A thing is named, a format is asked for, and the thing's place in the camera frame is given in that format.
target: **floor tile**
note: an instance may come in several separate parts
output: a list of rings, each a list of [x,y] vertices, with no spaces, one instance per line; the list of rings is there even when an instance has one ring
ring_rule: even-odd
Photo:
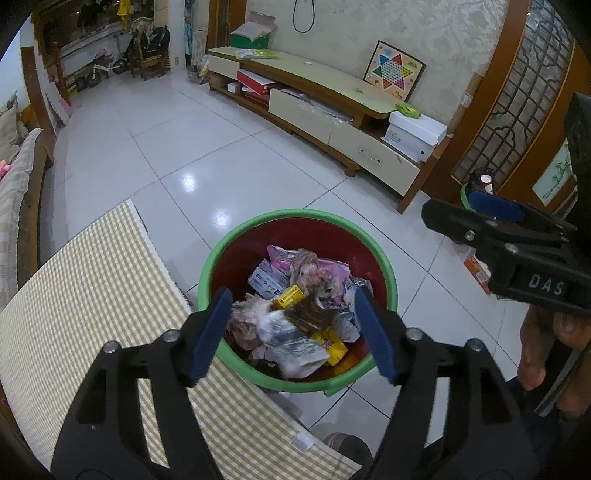
[[[437,342],[464,345],[470,338],[479,338],[491,355],[495,352],[493,338],[431,275],[402,319],[406,327],[418,327]]]
[[[273,126],[269,120],[247,110],[229,98],[223,98],[219,102],[209,102],[205,106],[251,135]]]
[[[69,239],[156,179],[133,139],[74,173],[64,183]]]
[[[305,207],[326,192],[252,137],[190,163],[164,177],[163,183],[210,247],[245,220]]]
[[[499,335],[499,346],[509,355],[514,363],[519,365],[521,359],[521,339],[519,331],[530,305],[514,300],[507,301],[501,334]]]
[[[327,397],[324,392],[288,393],[265,390],[265,393],[290,417],[309,429],[347,391],[346,388]]]
[[[358,379],[351,389],[388,417],[392,416],[400,393],[400,387],[393,387],[379,374],[378,367]]]
[[[496,364],[501,370],[503,377],[505,380],[511,380],[517,376],[517,365],[509,358],[509,355],[505,353],[502,348],[497,348],[495,354],[493,355]]]
[[[290,135],[279,127],[272,127],[256,137],[329,190],[347,179],[342,163],[296,134]]]
[[[367,173],[358,173],[354,178],[345,180],[333,192],[366,217],[425,270],[429,268],[443,236],[429,230],[423,223],[421,209],[428,200],[426,194],[419,191],[401,215],[396,211],[400,197]]]
[[[189,303],[191,304],[191,307],[194,312],[196,312],[198,310],[198,308],[197,308],[197,288],[198,287],[199,287],[199,285],[195,285],[193,288],[191,288],[191,290],[186,291],[184,293],[187,296],[187,298],[189,299]]]
[[[210,110],[198,106],[135,137],[159,178],[248,134]]]
[[[199,281],[210,248],[159,181],[131,199],[170,276],[181,290],[190,290]]]
[[[429,273],[497,340],[506,301],[487,295],[472,277],[463,263],[469,251],[466,245],[444,238]]]
[[[110,151],[131,138],[118,111],[108,105],[91,111],[88,119],[72,123],[67,127],[66,179],[93,163],[98,153]]]
[[[121,117],[132,135],[138,135],[156,125],[195,110],[199,104],[172,88],[158,88],[133,92],[115,102]]]
[[[402,315],[410,305],[411,300],[427,273],[418,263],[397,247],[382,232],[332,192],[325,193],[322,197],[308,206],[308,208],[340,215],[360,226],[366,233],[370,234],[370,236],[376,240],[378,245],[384,250],[384,253],[390,260],[392,269],[394,270],[398,286],[398,312]]]
[[[52,169],[46,172],[41,193],[39,219],[39,262],[41,265],[53,257],[70,239],[66,223],[64,183],[57,185],[51,183],[51,179],[48,179],[47,175]]]
[[[355,435],[362,439],[375,455],[388,422],[386,415],[373,408],[353,390],[348,390],[310,432],[320,440],[335,432]]]

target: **hanging clothes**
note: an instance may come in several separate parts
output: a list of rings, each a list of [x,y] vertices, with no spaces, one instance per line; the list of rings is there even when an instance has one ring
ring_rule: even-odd
[[[134,13],[134,8],[131,6],[131,0],[121,0],[119,2],[119,8],[117,9],[117,15],[121,17],[121,23],[123,28],[129,26],[131,15]]]

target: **wooden door frame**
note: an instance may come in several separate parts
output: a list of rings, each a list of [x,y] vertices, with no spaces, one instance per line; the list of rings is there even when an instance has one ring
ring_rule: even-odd
[[[452,177],[452,171],[478,137],[503,91],[519,54],[529,10],[530,0],[509,0],[503,29],[488,70],[470,108],[423,186],[423,191],[429,196],[459,202],[461,184]]]
[[[581,46],[574,42],[569,66],[560,90],[556,95],[554,105],[551,107],[536,138],[519,159],[519,163],[511,171],[503,185],[500,186],[498,190],[499,196],[518,202],[531,203],[540,209],[548,211],[553,211],[553,203],[556,206],[561,203],[560,199],[555,198],[548,206],[544,206],[544,203],[534,193],[531,186],[535,184],[554,159],[554,156],[548,157],[548,152],[558,152],[563,145],[566,137],[563,125],[564,117],[573,97],[569,92],[580,92],[588,95],[590,85],[591,64],[589,64]],[[568,193],[569,190],[562,192],[561,189],[560,197],[564,199],[568,196]]]

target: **cable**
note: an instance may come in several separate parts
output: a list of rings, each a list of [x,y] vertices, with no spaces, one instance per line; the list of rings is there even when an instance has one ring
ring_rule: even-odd
[[[291,23],[294,26],[296,32],[298,32],[298,33],[308,33],[310,30],[312,30],[312,27],[314,26],[314,23],[316,22],[316,6],[314,4],[314,0],[312,0],[312,23],[310,25],[310,28],[308,30],[303,30],[303,31],[302,30],[298,30],[297,27],[296,27],[296,15],[295,15],[296,14],[297,2],[298,1],[299,0],[295,0],[295,2],[294,2],[294,13],[291,16]]]

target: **green bin rim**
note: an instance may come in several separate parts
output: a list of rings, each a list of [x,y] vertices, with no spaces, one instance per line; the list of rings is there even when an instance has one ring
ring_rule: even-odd
[[[310,218],[315,220],[323,220],[347,230],[360,239],[374,255],[382,270],[386,284],[386,290],[388,293],[388,309],[396,311],[398,308],[398,287],[396,284],[396,278],[394,277],[394,270],[392,270],[392,265],[390,264],[390,261],[388,260],[388,257],[382,248],[370,236],[370,234],[365,232],[358,225],[355,225],[353,222],[349,222],[347,219],[332,213],[312,209],[287,209],[264,213],[263,215],[259,215],[247,220],[246,222],[238,225],[236,228],[228,232],[211,251],[203,266],[201,276],[199,278],[199,286],[197,288],[197,307],[199,310],[205,310],[209,305],[210,285],[213,277],[213,271],[218,259],[226,250],[226,248],[236,238],[251,228],[262,225],[263,223],[284,218]],[[227,367],[233,369],[242,378],[260,387],[289,393],[324,391],[327,397],[337,393],[348,385],[351,385],[375,366],[375,361],[371,354],[369,354],[363,360],[361,360],[360,363],[355,365],[355,367],[337,377],[318,382],[291,382],[269,377],[268,375],[265,375],[251,367],[232,350],[232,348],[226,343],[224,339],[220,341],[220,344],[217,347],[216,355]]]

